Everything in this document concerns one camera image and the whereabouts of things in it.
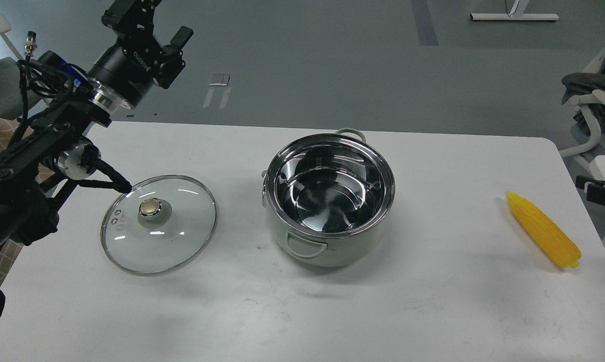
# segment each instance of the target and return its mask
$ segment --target gray floor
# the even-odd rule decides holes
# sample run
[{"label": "gray floor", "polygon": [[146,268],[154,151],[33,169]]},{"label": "gray floor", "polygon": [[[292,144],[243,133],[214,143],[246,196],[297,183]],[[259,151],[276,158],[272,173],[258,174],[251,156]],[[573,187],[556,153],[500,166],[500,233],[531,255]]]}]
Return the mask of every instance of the gray floor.
[{"label": "gray floor", "polygon": [[[89,68],[114,43],[100,23],[111,3],[0,0],[0,11],[14,43],[35,30],[38,55],[54,50]],[[504,10],[503,0],[166,0],[155,34],[167,43],[180,25],[194,29],[187,68],[171,89],[151,90],[137,109],[113,119],[514,135],[574,145],[574,112],[560,104],[560,80],[605,46],[605,0],[532,0],[528,12],[556,13],[555,23],[469,16]],[[10,55],[0,40],[0,58]],[[212,73],[231,74],[223,109],[220,89],[203,107]]]}]

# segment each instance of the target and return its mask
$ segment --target white table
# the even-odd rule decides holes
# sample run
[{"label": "white table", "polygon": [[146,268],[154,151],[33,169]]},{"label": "white table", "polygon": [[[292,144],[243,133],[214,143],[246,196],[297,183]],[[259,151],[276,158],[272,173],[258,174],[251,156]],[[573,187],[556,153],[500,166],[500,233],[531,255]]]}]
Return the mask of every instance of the white table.
[{"label": "white table", "polygon": [[[220,215],[191,263],[158,277],[108,261],[116,194],[77,190],[59,232],[26,247],[3,290],[0,360],[600,360],[605,250],[552,142],[367,132],[397,181],[387,238],[337,270],[269,240],[260,173],[314,130],[116,122],[93,128],[133,183],[187,174]],[[513,190],[582,250],[558,270],[510,215]]]}]

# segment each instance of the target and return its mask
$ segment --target chair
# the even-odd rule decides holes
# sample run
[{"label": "chair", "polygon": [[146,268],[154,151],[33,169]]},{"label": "chair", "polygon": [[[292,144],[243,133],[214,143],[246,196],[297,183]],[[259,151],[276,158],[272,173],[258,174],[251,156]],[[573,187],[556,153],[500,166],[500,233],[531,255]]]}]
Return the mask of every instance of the chair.
[{"label": "chair", "polygon": [[[570,84],[573,77],[588,81]],[[567,75],[562,83],[567,87],[565,104],[579,109],[574,117],[578,123],[571,128],[571,135],[579,145],[562,149],[560,156],[571,157],[592,175],[590,161],[599,154],[605,154],[605,48],[586,66],[583,73]],[[602,243],[605,247],[605,236]]]}]

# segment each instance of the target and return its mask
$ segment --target pot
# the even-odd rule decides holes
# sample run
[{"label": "pot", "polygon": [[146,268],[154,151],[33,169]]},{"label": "pot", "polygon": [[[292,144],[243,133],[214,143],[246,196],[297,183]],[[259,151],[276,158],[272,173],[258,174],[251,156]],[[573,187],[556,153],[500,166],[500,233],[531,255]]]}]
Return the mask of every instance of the pot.
[{"label": "pot", "polygon": [[381,240],[381,223],[394,201],[394,175],[365,142],[350,128],[303,137],[284,147],[263,172],[268,227],[291,256],[341,266]]}]

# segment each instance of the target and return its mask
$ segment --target pot handle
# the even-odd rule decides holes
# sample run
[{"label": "pot handle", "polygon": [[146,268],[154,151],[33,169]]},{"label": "pot handle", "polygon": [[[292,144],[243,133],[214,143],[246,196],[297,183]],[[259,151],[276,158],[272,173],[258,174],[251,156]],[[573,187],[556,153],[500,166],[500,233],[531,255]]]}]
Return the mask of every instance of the pot handle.
[{"label": "pot handle", "polygon": [[336,131],[337,135],[341,135],[343,133],[353,133],[354,135],[357,135],[358,137],[360,137],[360,140],[367,143],[365,135],[362,132],[356,130],[355,128],[341,128]]},{"label": "pot handle", "polygon": [[293,254],[293,256],[302,259],[318,256],[321,252],[327,250],[327,244],[301,238],[298,235],[291,234],[289,231],[287,231],[286,238],[286,245],[289,252]]},{"label": "pot handle", "polygon": [[[263,179],[266,176],[266,170],[262,173]],[[266,209],[266,179],[263,180],[263,208]]]}]

